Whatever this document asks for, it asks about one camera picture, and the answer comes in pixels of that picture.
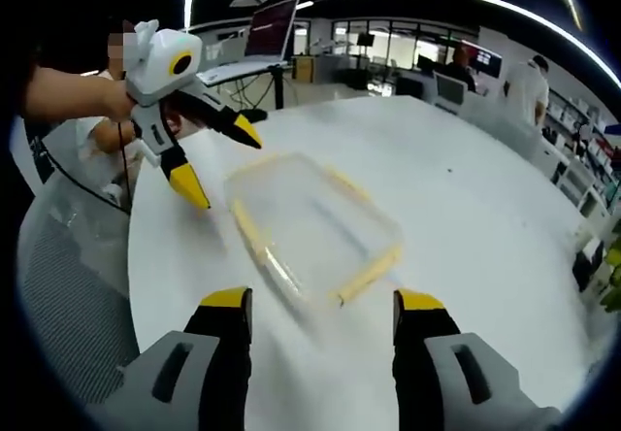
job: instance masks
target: laptop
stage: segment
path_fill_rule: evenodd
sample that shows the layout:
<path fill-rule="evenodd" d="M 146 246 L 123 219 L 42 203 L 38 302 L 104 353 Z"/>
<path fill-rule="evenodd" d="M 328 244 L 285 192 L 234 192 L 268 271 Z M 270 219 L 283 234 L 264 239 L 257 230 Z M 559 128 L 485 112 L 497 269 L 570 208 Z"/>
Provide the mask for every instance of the laptop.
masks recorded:
<path fill-rule="evenodd" d="M 286 0 L 255 12 L 242 60 L 213 67 L 197 74 L 198 77 L 205 85 L 212 86 L 285 65 L 284 53 L 298 2 Z"/>

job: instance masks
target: clear plastic container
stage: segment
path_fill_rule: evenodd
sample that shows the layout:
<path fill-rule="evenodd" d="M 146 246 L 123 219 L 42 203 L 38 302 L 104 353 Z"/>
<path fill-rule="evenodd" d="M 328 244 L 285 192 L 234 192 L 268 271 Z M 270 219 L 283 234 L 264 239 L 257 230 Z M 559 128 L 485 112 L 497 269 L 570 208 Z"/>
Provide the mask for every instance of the clear plastic container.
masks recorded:
<path fill-rule="evenodd" d="M 302 154 L 245 167 L 225 186 L 255 263 L 290 302 L 342 305 L 399 258 L 399 227 L 361 189 Z"/>

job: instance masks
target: round table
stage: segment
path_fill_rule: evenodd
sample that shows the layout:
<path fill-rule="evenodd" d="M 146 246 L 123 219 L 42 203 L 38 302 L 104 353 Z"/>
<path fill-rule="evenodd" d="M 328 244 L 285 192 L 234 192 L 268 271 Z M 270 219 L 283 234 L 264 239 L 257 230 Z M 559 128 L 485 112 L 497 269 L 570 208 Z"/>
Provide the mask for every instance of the round table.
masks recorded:
<path fill-rule="evenodd" d="M 129 236 L 129 287 L 144 351 L 182 330 L 210 292 L 254 290 L 248 429 L 397 429 L 392 291 L 429 292 L 462 332 L 519 370 L 540 406 L 564 409 L 586 373 L 584 312 L 572 277 L 581 216 L 531 164 L 460 118 L 410 97 L 369 97 L 270 113 L 264 148 L 203 130 L 180 143 L 213 208 L 192 208 L 143 162 Z M 247 255 L 222 181 L 274 152 L 335 167 L 399 222 L 393 271 L 301 329 Z"/>

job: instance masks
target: person in white shirt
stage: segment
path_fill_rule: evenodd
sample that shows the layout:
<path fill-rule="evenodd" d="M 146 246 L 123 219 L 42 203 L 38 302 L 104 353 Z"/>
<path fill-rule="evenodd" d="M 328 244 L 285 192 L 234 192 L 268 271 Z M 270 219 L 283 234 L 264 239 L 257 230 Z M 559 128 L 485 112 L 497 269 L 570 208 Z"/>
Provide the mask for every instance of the person in white shirt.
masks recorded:
<path fill-rule="evenodd" d="M 547 61 L 540 55 L 511 68 L 503 86 L 510 118 L 543 127 L 550 90 L 545 78 L 548 71 Z"/>
<path fill-rule="evenodd" d="M 100 73 L 98 77 L 110 80 L 122 80 L 123 72 L 123 35 L 111 33 L 108 37 L 108 69 Z M 181 118 L 179 115 L 166 113 L 168 126 L 174 135 L 181 130 Z M 124 201 L 129 194 L 133 196 L 134 184 L 138 178 L 140 168 L 139 147 L 134 131 L 134 124 L 130 119 L 121 122 L 113 122 L 107 117 L 83 117 L 76 124 L 76 137 L 78 142 L 78 154 L 84 167 L 88 168 L 93 179 L 101 184 L 105 193 L 110 195 L 116 202 Z M 124 177 L 123 156 L 124 149 L 127 162 L 128 181 Z"/>

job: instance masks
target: laptop screen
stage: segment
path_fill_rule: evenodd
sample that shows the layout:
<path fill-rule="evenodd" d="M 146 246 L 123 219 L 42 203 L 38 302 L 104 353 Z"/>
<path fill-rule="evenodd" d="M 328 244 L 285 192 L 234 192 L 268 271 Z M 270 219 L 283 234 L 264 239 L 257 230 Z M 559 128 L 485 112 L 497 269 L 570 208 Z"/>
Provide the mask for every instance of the laptop screen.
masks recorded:
<path fill-rule="evenodd" d="M 284 57 L 298 1 L 278 2 L 254 13 L 245 46 L 245 55 Z"/>

